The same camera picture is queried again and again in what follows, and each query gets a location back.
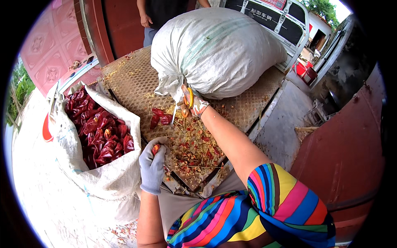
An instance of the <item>truck bed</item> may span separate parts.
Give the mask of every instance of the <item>truck bed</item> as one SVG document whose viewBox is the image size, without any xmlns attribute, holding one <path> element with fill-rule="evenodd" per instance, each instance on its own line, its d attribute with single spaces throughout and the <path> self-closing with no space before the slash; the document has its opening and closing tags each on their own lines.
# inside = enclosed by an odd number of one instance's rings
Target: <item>truck bed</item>
<svg viewBox="0 0 397 248">
<path fill-rule="evenodd" d="M 170 138 L 172 152 L 167 156 L 165 164 L 169 172 L 164 177 L 164 182 L 168 186 L 170 181 L 176 180 L 176 184 L 180 183 L 183 188 L 186 185 L 189 192 L 200 194 L 209 179 L 227 169 L 222 167 L 225 155 L 217 148 L 216 141 L 197 118 L 184 119 L 177 112 L 173 126 L 159 123 L 155 129 L 149 129 L 153 116 L 152 108 L 160 108 L 166 113 L 173 114 L 175 107 L 175 101 L 171 96 L 154 94 L 158 86 L 158 73 L 150 65 L 150 46 L 127 54 L 101 70 L 105 84 L 113 91 L 120 104 L 141 118 L 143 139 L 150 141 L 160 136 Z M 241 95 L 222 100 L 208 99 L 208 101 L 222 116 L 246 133 L 281 86 L 283 79 L 284 74 L 277 68 L 271 67 Z M 217 148 L 219 154 L 216 154 L 214 147 Z M 211 160 L 205 156 L 208 151 L 214 157 Z M 202 156 L 200 166 L 194 167 L 188 164 L 181 166 L 180 161 L 183 162 L 185 159 L 189 161 L 186 153 L 192 153 L 192 156 L 195 154 L 197 157 Z M 221 174 L 224 178 L 227 171 Z"/>
</svg>

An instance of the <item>hand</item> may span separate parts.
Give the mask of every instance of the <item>hand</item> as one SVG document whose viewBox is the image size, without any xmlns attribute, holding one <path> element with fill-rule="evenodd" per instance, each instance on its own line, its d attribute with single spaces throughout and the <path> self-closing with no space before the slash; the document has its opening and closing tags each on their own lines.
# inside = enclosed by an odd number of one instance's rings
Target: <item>hand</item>
<svg viewBox="0 0 397 248">
<path fill-rule="evenodd" d="M 152 19 L 147 14 L 144 14 L 143 16 L 141 16 L 141 25 L 142 26 L 150 28 L 149 23 L 153 24 Z"/>
<path fill-rule="evenodd" d="M 187 90 L 186 85 L 182 85 L 182 91 L 185 94 L 188 103 L 190 103 L 191 102 L 190 92 Z M 204 112 L 204 110 L 206 109 L 206 107 L 208 105 L 209 105 L 209 103 L 207 101 L 204 101 L 200 97 L 194 95 L 194 97 L 193 97 L 193 107 L 192 107 L 192 109 L 190 111 L 192 112 L 192 115 L 194 117 L 199 117 L 200 118 L 201 114 Z"/>
<path fill-rule="evenodd" d="M 155 144 L 161 144 L 155 156 L 153 156 L 152 149 Z M 139 156 L 139 165 L 141 167 L 142 184 L 141 189 L 159 195 L 161 193 L 160 185 L 164 177 L 164 161 L 166 154 L 170 153 L 167 137 L 159 137 L 150 141 L 145 147 L 142 154 Z"/>
</svg>

